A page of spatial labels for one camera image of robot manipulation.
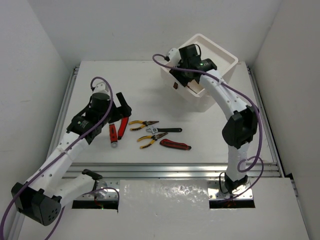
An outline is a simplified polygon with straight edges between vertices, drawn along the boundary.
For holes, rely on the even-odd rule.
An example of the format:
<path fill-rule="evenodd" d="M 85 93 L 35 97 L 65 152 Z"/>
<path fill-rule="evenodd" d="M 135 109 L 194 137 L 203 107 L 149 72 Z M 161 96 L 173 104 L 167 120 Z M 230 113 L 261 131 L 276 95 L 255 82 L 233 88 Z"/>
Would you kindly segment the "aluminium table frame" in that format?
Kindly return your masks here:
<path fill-rule="evenodd" d="M 123 92 L 132 120 L 155 120 L 160 128 L 178 127 L 173 141 L 191 145 L 175 150 L 158 143 L 140 149 L 145 130 L 126 131 L 117 148 L 105 128 L 66 173 L 81 170 L 103 175 L 117 187 L 119 209 L 74 209 L 68 205 L 58 226 L 42 226 L 29 218 L 15 230 L 19 240 L 305 240 L 308 238 L 291 180 L 275 151 L 270 127 L 263 122 L 261 158 L 249 177 L 253 208 L 210 208 L 208 184 L 226 168 L 228 148 L 221 130 L 226 119 L 218 105 L 197 112 L 162 81 L 151 61 L 83 61 L 67 91 L 59 126 L 88 102 L 90 80 L 106 78 Z"/>

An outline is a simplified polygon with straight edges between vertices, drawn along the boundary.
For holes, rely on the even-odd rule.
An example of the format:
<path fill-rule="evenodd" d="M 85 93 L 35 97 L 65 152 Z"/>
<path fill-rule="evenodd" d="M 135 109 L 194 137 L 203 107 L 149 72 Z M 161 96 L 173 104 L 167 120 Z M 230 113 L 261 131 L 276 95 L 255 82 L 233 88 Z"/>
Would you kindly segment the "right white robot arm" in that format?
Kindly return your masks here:
<path fill-rule="evenodd" d="M 228 166 L 224 174 L 224 185 L 228 193 L 246 184 L 247 174 L 244 159 L 250 142 L 257 132 L 258 118 L 253 106 L 241 100 L 227 88 L 228 84 L 209 58 L 201 58 L 201 50 L 190 44 L 179 50 L 180 60 L 169 72 L 183 86 L 192 81 L 202 86 L 222 109 L 227 120 L 222 137 L 228 145 Z"/>

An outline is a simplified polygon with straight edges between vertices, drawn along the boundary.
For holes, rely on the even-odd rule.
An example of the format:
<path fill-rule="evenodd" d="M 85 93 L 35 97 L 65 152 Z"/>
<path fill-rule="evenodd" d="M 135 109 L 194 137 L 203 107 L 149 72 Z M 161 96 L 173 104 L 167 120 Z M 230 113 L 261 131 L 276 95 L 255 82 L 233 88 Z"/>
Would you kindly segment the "black adjustable wrench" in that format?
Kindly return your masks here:
<path fill-rule="evenodd" d="M 170 128 L 159 128 L 159 127 L 149 127 L 146 129 L 147 133 L 156 134 L 156 133 L 181 133 L 182 128 L 179 127 L 170 127 Z"/>

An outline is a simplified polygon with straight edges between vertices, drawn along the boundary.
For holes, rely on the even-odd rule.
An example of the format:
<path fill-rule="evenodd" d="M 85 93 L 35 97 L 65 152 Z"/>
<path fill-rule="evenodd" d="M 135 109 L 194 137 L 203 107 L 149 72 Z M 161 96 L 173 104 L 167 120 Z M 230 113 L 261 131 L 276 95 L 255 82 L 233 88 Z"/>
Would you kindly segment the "white drawer cabinet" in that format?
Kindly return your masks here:
<path fill-rule="evenodd" d="M 192 36 L 180 47 L 183 48 L 191 44 L 198 44 L 201 49 L 201 55 L 205 59 L 211 59 L 216 64 L 217 70 L 216 71 L 210 70 L 209 73 L 211 75 L 215 75 L 218 79 L 222 79 L 226 83 L 228 83 L 235 71 L 236 65 L 239 62 L 238 58 L 232 55 L 230 52 L 228 52 L 224 48 L 214 43 L 213 41 L 211 41 L 209 38 L 199 33 Z M 188 103 L 190 103 L 192 106 L 194 106 L 198 112 L 205 112 L 213 104 L 216 103 L 214 98 L 210 95 L 210 93 L 206 89 L 205 89 L 205 94 L 201 97 L 194 97 L 191 95 L 187 96 L 185 94 L 183 95 L 179 94 L 179 95 L 182 98 L 184 98 Z"/>

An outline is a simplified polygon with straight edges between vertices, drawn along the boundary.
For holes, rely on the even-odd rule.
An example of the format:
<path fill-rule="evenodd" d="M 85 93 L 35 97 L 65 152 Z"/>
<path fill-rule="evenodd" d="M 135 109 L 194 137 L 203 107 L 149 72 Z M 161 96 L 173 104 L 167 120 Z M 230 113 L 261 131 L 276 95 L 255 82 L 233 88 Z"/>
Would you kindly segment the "yellow pliers upper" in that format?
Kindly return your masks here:
<path fill-rule="evenodd" d="M 129 126 L 131 125 L 135 125 L 135 124 L 140 124 L 139 127 L 131 127 L 130 128 L 130 131 L 139 131 L 145 127 L 148 127 L 148 126 L 151 126 L 151 125 L 154 125 L 156 123 L 158 123 L 159 121 L 142 121 L 142 120 L 134 120 L 134 121 L 130 121 L 128 123 Z"/>

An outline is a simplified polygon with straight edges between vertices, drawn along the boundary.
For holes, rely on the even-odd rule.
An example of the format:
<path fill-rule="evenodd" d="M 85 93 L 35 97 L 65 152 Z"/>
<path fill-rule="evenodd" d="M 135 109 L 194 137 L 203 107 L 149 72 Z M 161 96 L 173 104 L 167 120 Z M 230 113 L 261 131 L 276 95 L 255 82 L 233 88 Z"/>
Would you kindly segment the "red black utility knife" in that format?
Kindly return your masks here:
<path fill-rule="evenodd" d="M 177 149 L 177 150 L 184 150 L 184 151 L 189 151 L 192 149 L 190 145 L 187 145 L 182 142 L 175 142 L 169 139 L 163 139 L 159 143 L 161 146 L 166 147 L 166 148 L 171 148 L 171 149 Z"/>

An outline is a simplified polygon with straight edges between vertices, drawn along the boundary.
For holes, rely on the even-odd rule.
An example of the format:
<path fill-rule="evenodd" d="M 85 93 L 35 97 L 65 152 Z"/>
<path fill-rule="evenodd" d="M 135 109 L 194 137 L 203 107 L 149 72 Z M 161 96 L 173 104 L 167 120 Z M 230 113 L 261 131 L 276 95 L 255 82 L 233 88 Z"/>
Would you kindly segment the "yellow pliers lower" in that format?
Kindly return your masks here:
<path fill-rule="evenodd" d="M 158 133 L 158 134 L 154 134 L 154 135 L 142 136 L 142 137 L 137 139 L 137 142 L 141 142 L 142 140 L 150 140 L 150 142 L 148 144 L 140 146 L 139 148 L 140 149 L 146 149 L 146 148 L 150 147 L 151 145 L 153 145 L 159 139 L 161 139 L 164 136 L 166 136 L 167 134 L 168 134 L 168 132 L 162 132 L 162 133 Z"/>

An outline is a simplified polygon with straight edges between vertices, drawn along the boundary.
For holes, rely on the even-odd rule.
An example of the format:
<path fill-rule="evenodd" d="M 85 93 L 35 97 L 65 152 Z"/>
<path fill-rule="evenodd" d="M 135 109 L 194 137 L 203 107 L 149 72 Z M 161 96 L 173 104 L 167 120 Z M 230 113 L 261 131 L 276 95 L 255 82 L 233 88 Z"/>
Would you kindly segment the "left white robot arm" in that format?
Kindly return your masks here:
<path fill-rule="evenodd" d="M 102 176 L 85 169 L 71 183 L 58 185 L 73 161 L 102 133 L 103 127 L 131 116 L 132 109 L 123 94 L 116 106 L 105 90 L 91 95 L 89 103 L 76 114 L 59 144 L 40 169 L 25 183 L 11 189 L 17 211 L 35 222 L 48 226 L 69 202 L 96 189 Z"/>

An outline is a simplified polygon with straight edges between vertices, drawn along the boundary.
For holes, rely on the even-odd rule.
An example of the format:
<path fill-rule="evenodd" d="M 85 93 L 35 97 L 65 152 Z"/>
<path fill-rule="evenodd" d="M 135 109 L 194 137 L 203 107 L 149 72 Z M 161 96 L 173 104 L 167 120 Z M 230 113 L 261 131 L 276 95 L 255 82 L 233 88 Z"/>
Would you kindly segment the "white top drawer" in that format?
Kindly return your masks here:
<path fill-rule="evenodd" d="M 174 91 L 180 95 L 193 96 L 193 97 L 202 97 L 206 90 L 198 84 L 194 79 L 187 83 L 186 86 L 183 86 L 171 73 L 170 68 L 160 67 L 160 76 L 163 79 L 165 85 L 172 88 Z"/>

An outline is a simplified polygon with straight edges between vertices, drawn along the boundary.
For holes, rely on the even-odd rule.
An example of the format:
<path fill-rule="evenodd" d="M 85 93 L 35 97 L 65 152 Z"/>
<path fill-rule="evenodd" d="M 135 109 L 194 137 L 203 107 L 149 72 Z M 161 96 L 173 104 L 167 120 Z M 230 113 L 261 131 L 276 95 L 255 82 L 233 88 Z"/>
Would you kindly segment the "yellow pliers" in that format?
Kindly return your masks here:
<path fill-rule="evenodd" d="M 134 120 L 134 121 L 130 121 L 128 123 L 129 126 L 131 125 L 135 125 L 135 124 L 140 124 L 139 127 L 131 127 L 130 128 L 130 131 L 139 131 L 145 127 L 148 127 L 148 126 L 151 126 L 151 125 L 154 125 L 156 123 L 158 123 L 159 121 L 142 121 L 142 120 Z"/>
<path fill-rule="evenodd" d="M 139 148 L 140 149 L 146 149 L 146 148 L 150 147 L 151 145 L 153 145 L 159 139 L 161 139 L 164 136 L 166 136 L 167 134 L 168 134 L 168 132 L 162 132 L 162 133 L 158 133 L 158 134 L 154 134 L 154 135 L 142 136 L 142 137 L 137 139 L 137 142 L 141 142 L 142 140 L 150 140 L 150 142 L 148 144 L 140 146 Z"/>

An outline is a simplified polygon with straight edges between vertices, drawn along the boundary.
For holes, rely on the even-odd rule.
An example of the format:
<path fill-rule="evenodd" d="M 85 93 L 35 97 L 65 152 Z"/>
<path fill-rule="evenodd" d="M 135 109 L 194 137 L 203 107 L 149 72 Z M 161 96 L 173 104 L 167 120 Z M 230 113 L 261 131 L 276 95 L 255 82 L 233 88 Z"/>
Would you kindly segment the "red adjustable wrench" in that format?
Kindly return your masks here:
<path fill-rule="evenodd" d="M 110 145 L 112 148 L 116 148 L 118 146 L 118 135 L 115 124 L 109 124 L 109 138 Z"/>

